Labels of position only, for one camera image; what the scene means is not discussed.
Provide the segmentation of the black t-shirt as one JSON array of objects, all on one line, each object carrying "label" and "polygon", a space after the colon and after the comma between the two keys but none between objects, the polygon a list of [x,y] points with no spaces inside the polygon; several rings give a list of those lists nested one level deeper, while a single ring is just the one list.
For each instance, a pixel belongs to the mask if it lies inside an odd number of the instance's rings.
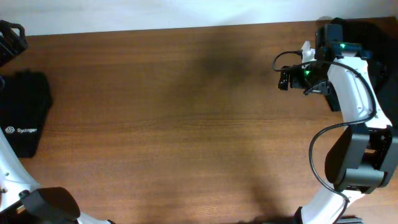
[{"label": "black t-shirt", "polygon": [[1,77],[1,131],[18,158],[34,157],[52,104],[44,73]]}]

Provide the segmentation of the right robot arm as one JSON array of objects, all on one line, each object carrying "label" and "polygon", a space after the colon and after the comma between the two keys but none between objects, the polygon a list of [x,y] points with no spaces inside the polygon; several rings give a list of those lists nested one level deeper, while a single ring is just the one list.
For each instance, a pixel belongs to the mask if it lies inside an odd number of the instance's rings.
[{"label": "right robot arm", "polygon": [[342,135],[325,158],[320,190],[289,223],[360,223],[356,200],[385,187],[397,169],[397,39],[369,22],[336,18],[303,44],[278,87],[323,95],[339,111]]}]

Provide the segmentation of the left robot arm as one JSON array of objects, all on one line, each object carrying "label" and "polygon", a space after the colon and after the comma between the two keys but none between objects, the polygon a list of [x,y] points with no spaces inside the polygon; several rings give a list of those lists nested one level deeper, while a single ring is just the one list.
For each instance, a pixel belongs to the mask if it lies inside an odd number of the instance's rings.
[{"label": "left robot arm", "polygon": [[42,72],[1,76],[1,223],[99,223],[63,187],[42,187],[21,164],[34,157],[53,99]]}]

